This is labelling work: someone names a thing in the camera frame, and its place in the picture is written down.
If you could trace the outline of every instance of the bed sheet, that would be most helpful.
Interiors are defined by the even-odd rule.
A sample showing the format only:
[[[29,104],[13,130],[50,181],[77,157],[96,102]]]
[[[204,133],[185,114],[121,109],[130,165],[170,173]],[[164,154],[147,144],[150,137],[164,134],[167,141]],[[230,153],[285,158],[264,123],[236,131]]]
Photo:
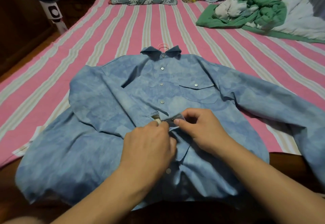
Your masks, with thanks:
[[[0,167],[23,156],[69,107],[69,82],[84,65],[103,65],[161,43],[282,86],[325,110],[325,45],[197,27],[208,6],[203,1],[177,0],[173,6],[108,1],[96,0],[70,30],[0,84]],[[286,126],[244,115],[269,152],[300,154]]]

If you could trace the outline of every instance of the wooden nightstand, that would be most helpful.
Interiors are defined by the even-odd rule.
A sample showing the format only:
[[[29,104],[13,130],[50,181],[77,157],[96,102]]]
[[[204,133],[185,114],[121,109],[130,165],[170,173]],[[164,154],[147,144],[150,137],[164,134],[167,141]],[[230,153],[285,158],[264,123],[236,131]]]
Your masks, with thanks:
[[[95,0],[59,0],[58,5],[67,27],[70,28],[83,17],[94,2]]]

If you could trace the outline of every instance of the shirt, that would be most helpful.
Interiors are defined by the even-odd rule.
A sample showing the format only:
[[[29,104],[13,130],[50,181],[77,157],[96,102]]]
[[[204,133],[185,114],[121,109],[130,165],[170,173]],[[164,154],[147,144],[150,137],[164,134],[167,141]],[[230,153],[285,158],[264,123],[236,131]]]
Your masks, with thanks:
[[[104,66],[85,66],[70,83],[69,107],[31,144],[16,184],[34,202],[55,193],[74,205],[118,167],[123,138],[157,115],[161,120],[186,108],[213,111],[239,144],[269,162],[268,151],[239,107],[287,123],[300,152],[325,183],[325,114],[286,89],[210,63],[178,46],[165,53],[150,46]],[[137,208],[166,201],[224,199],[243,186],[230,168],[202,151],[179,127],[170,127],[177,155]]]

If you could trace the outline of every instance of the wooden cabinet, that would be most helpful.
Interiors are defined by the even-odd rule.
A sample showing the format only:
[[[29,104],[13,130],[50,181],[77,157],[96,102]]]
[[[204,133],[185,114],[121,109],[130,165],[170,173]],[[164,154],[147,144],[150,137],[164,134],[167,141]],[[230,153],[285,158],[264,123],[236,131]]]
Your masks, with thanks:
[[[63,21],[68,28],[73,26],[96,0],[59,0],[58,5],[63,16]]]
[[[54,31],[38,0],[0,0],[0,75]]]

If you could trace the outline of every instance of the wooden bed frame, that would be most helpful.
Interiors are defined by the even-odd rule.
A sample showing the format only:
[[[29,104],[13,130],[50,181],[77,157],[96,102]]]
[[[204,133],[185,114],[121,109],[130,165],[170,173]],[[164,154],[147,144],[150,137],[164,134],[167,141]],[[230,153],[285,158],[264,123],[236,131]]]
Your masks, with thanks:
[[[61,202],[29,205],[15,186],[14,176],[20,159],[0,169],[0,223],[22,215],[32,215],[51,221],[69,206]],[[307,188],[324,193],[302,156],[270,153],[270,164]],[[255,210],[256,217],[260,210]],[[133,211],[122,223],[233,223],[234,210],[216,202],[158,203]]]

